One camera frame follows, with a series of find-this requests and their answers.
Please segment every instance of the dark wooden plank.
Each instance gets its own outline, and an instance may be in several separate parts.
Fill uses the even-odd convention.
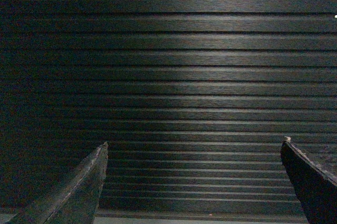
[[[337,0],[6,0],[0,14],[329,13]]]
[[[0,17],[0,32],[337,32],[333,15]]]
[[[92,141],[100,139],[104,141],[157,141],[157,142],[177,142],[177,141],[194,141],[194,142],[269,142],[281,143],[284,136],[290,136],[297,142],[304,144],[331,144],[335,143],[336,133],[294,133],[285,131],[283,133],[269,132],[200,132],[200,131],[117,131],[117,130],[79,130],[79,129],[43,129],[31,128],[29,132],[23,132],[17,129],[13,133],[15,139],[25,139],[26,141],[44,140],[55,146],[60,145],[60,141]]]
[[[210,177],[210,178],[276,178],[286,179],[284,170],[210,170],[210,169],[138,169],[114,168],[110,169],[109,176],[154,176],[154,177]]]
[[[167,168],[167,169],[249,169],[249,170],[284,170],[280,162],[262,161],[195,161],[195,160],[135,160],[111,159],[109,168]]]
[[[4,65],[336,66],[336,52],[0,50]]]
[[[149,198],[109,198],[102,199],[101,206],[108,208],[114,206],[117,209],[140,211],[147,210]],[[298,201],[259,201],[259,200],[197,200],[182,198],[157,198],[151,199],[153,211],[195,211],[195,212],[232,212],[236,213],[264,213],[264,214],[302,214],[301,205]]]
[[[74,119],[337,121],[337,110],[0,107],[4,109],[16,109],[22,116]]]
[[[50,129],[122,130],[122,131],[243,131],[336,133],[337,123],[308,121],[233,121],[233,120],[97,120],[20,118],[14,124],[18,129],[30,127]]]
[[[189,185],[217,185],[217,186],[291,186],[288,179],[270,178],[200,178],[200,177],[149,177],[149,176],[111,176],[113,183],[141,183],[141,184],[189,184]]]
[[[5,98],[24,92],[62,94],[207,94],[335,96],[337,84],[241,82],[95,82],[0,80]]]
[[[61,183],[49,188],[50,191],[6,223],[93,223],[106,166],[107,144],[103,144],[83,159]]]
[[[337,82],[335,68],[6,67],[1,79]]]
[[[292,187],[268,187],[268,186],[216,186],[216,185],[178,185],[178,184],[116,184],[105,183],[105,189],[116,190],[140,190],[140,191],[195,191],[195,192],[229,192],[229,193],[266,193],[266,194],[294,194]]]
[[[4,105],[27,106],[82,106],[109,107],[111,109],[132,108],[245,108],[245,109],[323,109],[319,113],[334,113],[326,109],[337,109],[334,97],[254,97],[254,96],[211,96],[211,95],[100,95],[100,94],[20,94],[3,100]]]
[[[104,190],[102,198],[110,197],[149,197],[149,198],[194,198],[194,199],[243,199],[254,200],[296,200],[296,195],[266,193],[228,193],[228,192],[188,192],[188,191],[140,191],[140,190]]]
[[[336,41],[334,35],[7,34],[0,40],[0,48],[337,50]]]

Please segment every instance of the horizontal groove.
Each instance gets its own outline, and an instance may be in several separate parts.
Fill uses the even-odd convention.
[[[112,168],[114,171],[122,170],[127,173],[128,171],[190,171],[190,172],[232,172],[232,173],[243,173],[243,172],[251,172],[251,173],[267,173],[267,174],[284,174],[286,171],[284,170],[235,170],[235,169],[158,169],[158,168]]]
[[[0,34],[2,35],[13,35],[13,34],[22,34],[22,35],[270,35],[270,36],[290,36],[290,35],[337,35],[336,31],[320,31],[320,32],[312,32],[312,31],[298,31],[298,32],[261,32],[261,31],[20,31],[20,30],[9,30],[7,32],[3,32],[0,30]]]
[[[40,132],[55,132],[55,133],[60,133],[60,130],[57,129],[44,129],[41,128],[39,129]],[[315,136],[315,137],[326,137],[326,136],[337,136],[337,133],[294,133],[294,132],[283,132],[283,133],[275,133],[275,132],[240,132],[240,131],[195,131],[195,130],[182,130],[182,131],[175,131],[175,130],[170,130],[170,131],[157,131],[157,130],[102,130],[102,129],[69,129],[67,130],[68,133],[118,133],[118,134],[145,134],[145,135],[152,135],[152,134],[159,134],[159,135],[186,135],[186,134],[192,134],[192,135],[220,135],[220,136],[254,136],[254,135],[259,135],[259,136],[279,136],[279,137],[284,137],[284,134],[292,135],[292,136]]]
[[[65,20],[69,20],[67,17],[77,17],[77,18],[131,18],[131,19],[142,19],[142,18],[189,18],[189,19],[200,19],[200,18],[258,18],[262,19],[303,19],[303,18],[316,18],[317,20],[331,20],[334,18],[333,14],[329,13],[306,13],[306,12],[298,12],[298,13],[266,13],[266,12],[223,12],[223,13],[215,13],[215,12],[140,12],[140,13],[36,13],[36,14],[22,14],[17,13],[15,17],[10,14],[1,13],[0,17],[8,18],[8,19],[19,19],[23,20],[26,18],[30,19],[46,19],[50,18],[55,20],[57,18],[64,18]]]
[[[263,124],[263,125],[326,125],[326,123],[322,122],[307,122],[307,121],[260,121],[256,120],[254,122],[250,120],[158,120],[158,119],[116,119],[116,120],[111,120],[111,119],[62,119],[58,121],[77,121],[77,122],[85,122],[85,121],[91,121],[91,122],[110,122],[113,121],[115,123],[173,123],[173,124],[182,124],[182,123],[188,123],[188,124],[242,124],[242,125],[256,125],[257,123]]]
[[[45,93],[43,92],[38,92],[38,91],[33,91],[33,92],[18,92],[18,93],[21,93],[21,94],[33,94],[33,95],[43,95]],[[75,93],[72,93],[72,92],[66,92],[66,93],[63,93],[63,92],[55,92],[55,91],[50,91],[48,92],[49,94],[51,95],[60,95],[60,94],[65,94],[65,95],[93,95],[93,93],[91,92],[75,92]],[[94,95],[115,95],[115,94],[110,94],[110,93],[102,93],[102,92],[96,92],[94,93]],[[129,95],[131,96],[135,96],[135,95],[139,95],[138,93],[129,93]],[[161,95],[161,94],[154,94],[154,93],[150,93],[150,94],[141,94],[141,95],[144,95],[144,96],[151,96],[151,95]],[[164,94],[164,95],[167,95],[167,96],[171,96],[171,97],[174,97],[174,96],[177,96],[177,94]],[[203,96],[204,94],[179,94],[179,96],[194,96],[194,97],[198,97],[198,96]],[[218,94],[212,94],[212,96],[214,97],[222,97],[224,95],[218,95]],[[226,96],[232,96],[232,97],[271,97],[271,98],[322,98],[322,99],[332,99],[332,98],[335,98],[337,97],[336,95],[330,95],[330,96],[323,96],[323,95],[256,95],[256,94],[253,94],[253,95],[248,95],[248,94],[243,94],[243,95],[240,95],[240,94],[233,94],[233,95],[228,95],[226,94]]]
[[[232,178],[232,177],[188,177],[188,176],[179,176],[179,177],[152,177],[152,176],[126,176],[126,175],[114,175],[114,176],[107,176],[114,178],[172,178],[172,179],[199,179],[199,180],[247,180],[247,181],[285,181],[288,182],[289,179],[287,178]]]
[[[142,151],[142,150],[110,150],[110,153],[143,153],[143,154],[200,154],[200,155],[246,155],[246,156],[279,156],[273,152],[216,152],[216,151]]]
[[[132,185],[132,186],[184,186],[184,187],[219,187],[219,188],[258,188],[258,189],[293,189],[292,186],[245,186],[245,185],[208,185],[208,184],[200,184],[200,185],[193,185],[193,184],[139,184],[139,183],[113,183],[113,182],[106,182],[105,185],[113,186],[113,185]]]
[[[33,72],[35,70],[46,70],[52,72],[53,70],[69,70],[74,73],[87,71],[90,73],[92,70],[99,70],[102,72],[112,72],[114,70],[123,70],[126,72],[136,72],[143,70],[145,72],[156,72],[156,71],[172,71],[172,72],[314,72],[314,70],[337,70],[337,66],[251,66],[251,65],[238,65],[238,66],[221,66],[221,65],[15,65],[14,67],[9,67],[9,70],[24,70],[25,72]]]
[[[24,50],[17,48],[0,48],[0,52],[10,52],[10,53],[22,53],[22,52],[33,52],[33,53],[70,53],[70,52],[95,52],[95,53],[191,53],[191,52],[199,52],[199,53],[311,53],[311,54],[320,54],[320,53],[333,53],[336,51],[334,49],[256,49],[256,48],[227,48],[227,49],[218,49],[218,48],[26,48]]]
[[[15,107],[17,105],[0,105],[1,107]],[[127,112],[133,112],[133,111],[148,111],[148,112],[226,112],[226,113],[325,113],[327,111],[335,111],[337,112],[337,109],[291,109],[291,108],[258,108],[258,109],[248,109],[248,108],[176,108],[176,107],[156,107],[156,108],[148,108],[148,107],[131,107],[131,108],[125,108],[125,107],[101,107],[101,106],[59,106],[59,105],[24,105],[23,108],[29,108],[29,109],[39,109],[41,107],[45,108],[53,108],[55,111],[58,110],[64,110],[64,109],[70,109],[70,108],[77,108],[77,110],[101,110],[101,111],[127,111]]]
[[[160,200],[184,200],[184,201],[239,201],[239,202],[279,202],[279,203],[298,203],[297,200],[259,200],[259,199],[207,199],[207,198],[170,198],[170,197],[120,197],[120,196],[102,196],[102,198],[118,199],[160,199]]]
[[[150,192],[150,193],[175,193],[175,194],[209,194],[209,195],[256,195],[256,196],[294,196],[293,194],[277,194],[277,193],[263,193],[263,192],[212,192],[212,191],[147,191],[147,190],[121,190],[121,189],[104,189],[104,192],[125,191],[125,192]]]

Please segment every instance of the wooden plank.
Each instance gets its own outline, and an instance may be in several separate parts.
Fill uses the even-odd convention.
[[[0,40],[0,48],[337,50],[336,41],[335,35],[9,34]]]
[[[0,32],[337,32],[333,15],[0,16]]]
[[[149,198],[109,198],[102,199],[101,206],[115,206],[125,209],[128,207],[131,211],[144,210]],[[191,200],[181,198],[157,198],[151,200],[151,210],[154,211],[179,211],[186,210],[204,212],[232,212],[236,213],[262,213],[268,209],[269,214],[289,214],[300,215],[302,213],[301,205],[297,201],[259,201],[259,200]]]
[[[268,82],[337,82],[334,68],[261,67],[6,67],[1,79],[50,80],[202,80]]]
[[[11,96],[3,105],[18,106],[82,106],[101,107],[101,109],[136,109],[136,108],[239,108],[239,109],[321,109],[320,113],[334,113],[327,109],[336,109],[334,97],[275,97],[275,96],[212,96],[212,95],[101,95],[101,94],[27,94]]]
[[[6,0],[0,14],[327,13],[337,0]]]
[[[102,108],[50,107],[17,105],[0,107],[16,110],[26,117],[73,119],[148,119],[148,120],[268,120],[268,121],[337,121],[337,110],[287,109],[215,109],[215,108]]]
[[[243,131],[337,133],[337,123],[311,121],[233,121],[233,120],[98,120],[20,118],[14,125],[18,129],[31,127],[49,129],[143,130],[143,131]]]
[[[211,51],[211,50],[3,50],[4,65],[208,65],[208,66],[313,66],[337,65],[336,52]]]
[[[282,95],[335,96],[337,84],[245,82],[96,82],[0,80],[3,94],[24,92],[63,94],[161,94],[161,95]]]

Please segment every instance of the floor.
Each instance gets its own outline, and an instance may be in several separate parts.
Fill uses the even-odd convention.
[[[0,214],[0,223],[4,223],[13,215]],[[287,224],[280,222],[237,222],[237,221],[199,221],[199,220],[158,220],[133,218],[96,217],[94,224]]]

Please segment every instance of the dark wall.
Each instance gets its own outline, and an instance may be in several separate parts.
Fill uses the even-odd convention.
[[[1,1],[3,206],[107,140],[104,208],[301,214],[279,149],[336,144],[337,0]]]

